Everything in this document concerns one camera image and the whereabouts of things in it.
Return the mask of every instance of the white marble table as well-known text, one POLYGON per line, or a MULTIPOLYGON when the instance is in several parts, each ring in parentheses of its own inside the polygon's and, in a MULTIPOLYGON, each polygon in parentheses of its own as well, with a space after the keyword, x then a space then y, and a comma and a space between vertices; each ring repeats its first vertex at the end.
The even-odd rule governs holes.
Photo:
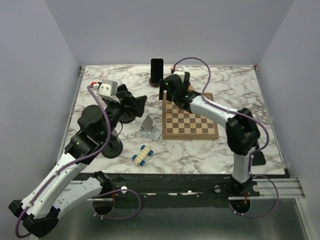
MULTIPOLYGON (((195 91, 201 92, 207 81, 208 71, 203 66, 183 66, 191 74, 191 85, 195 91)), ((164 67, 165 75, 170 73, 170 66, 164 67)), ((242 109, 249 108, 254 117, 262 121, 269 133, 270 144, 263 151, 266 165, 253 166, 254 174, 284 174, 283 163, 279 155, 266 106, 261 95, 255 71, 251 66, 212 66, 212 80, 206 92, 213 93, 214 101, 225 106, 242 109)), ((159 89, 149 85, 149 65, 108 65, 87 66, 76 101, 75 109, 67 134, 66 144, 75 134, 79 126, 77 119, 82 110, 95 104, 87 91, 91 82, 102 79, 126 84, 133 96, 147 95, 144 115, 133 122, 123 125, 119 135, 123 143, 122 154, 115 159, 107 159, 101 154, 83 171, 93 173, 145 173, 145 174, 231 174, 233 170, 233 154, 227 145, 225 130, 218 126, 218 140, 163 140, 153 141, 139 133, 139 128, 146 114, 149 114, 158 127, 162 128, 162 101, 158 100, 159 89), (140 152, 141 145, 151 146, 154 154, 145 159, 144 166, 135 166, 132 156, 140 152)), ((260 130, 259 144, 266 140, 265 133, 260 130)))

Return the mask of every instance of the white wall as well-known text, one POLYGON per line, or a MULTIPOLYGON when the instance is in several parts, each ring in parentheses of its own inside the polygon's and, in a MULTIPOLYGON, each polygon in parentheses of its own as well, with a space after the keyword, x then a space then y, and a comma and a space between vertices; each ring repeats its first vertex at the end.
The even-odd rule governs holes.
POLYGON ((320 235, 320 1, 295 0, 257 68, 280 148, 320 235))
POLYGON ((0 238, 12 240, 8 205, 54 166, 79 68, 43 0, 0 5, 0 238))
POLYGON ((156 57, 173 64, 188 56, 209 64, 257 64, 293 2, 45 1, 82 65, 146 64, 156 57))

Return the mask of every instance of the small toy car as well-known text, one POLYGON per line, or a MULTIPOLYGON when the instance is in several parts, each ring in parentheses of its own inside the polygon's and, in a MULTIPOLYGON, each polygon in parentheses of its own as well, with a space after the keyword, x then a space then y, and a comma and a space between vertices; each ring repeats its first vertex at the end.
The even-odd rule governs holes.
POLYGON ((145 146, 145 145, 142 145, 141 150, 142 151, 138 155, 134 155, 132 157, 132 159, 134 160, 134 165, 136 165, 136 166, 137 165, 141 165, 141 166, 145 165, 146 162, 145 162, 144 158, 147 155, 151 156, 154 153, 154 151, 151 150, 151 147, 145 146))

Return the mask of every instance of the smartphone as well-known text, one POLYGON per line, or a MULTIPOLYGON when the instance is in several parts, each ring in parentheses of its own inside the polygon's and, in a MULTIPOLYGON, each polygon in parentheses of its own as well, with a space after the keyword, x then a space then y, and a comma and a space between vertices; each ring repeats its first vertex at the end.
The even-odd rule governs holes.
POLYGON ((164 60, 162 58, 151 59, 150 81, 152 84, 160 84, 164 78, 164 60))

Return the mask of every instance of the chessboard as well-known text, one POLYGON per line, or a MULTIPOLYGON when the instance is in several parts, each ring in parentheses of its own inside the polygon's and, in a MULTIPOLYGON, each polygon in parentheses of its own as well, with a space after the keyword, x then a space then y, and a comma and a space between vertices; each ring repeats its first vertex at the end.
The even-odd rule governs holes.
MULTIPOLYGON (((213 101, 212 93, 204 96, 213 101)), ((217 123, 199 114, 179 109, 174 102, 162 101, 162 138, 170 140, 217 140, 217 123)))

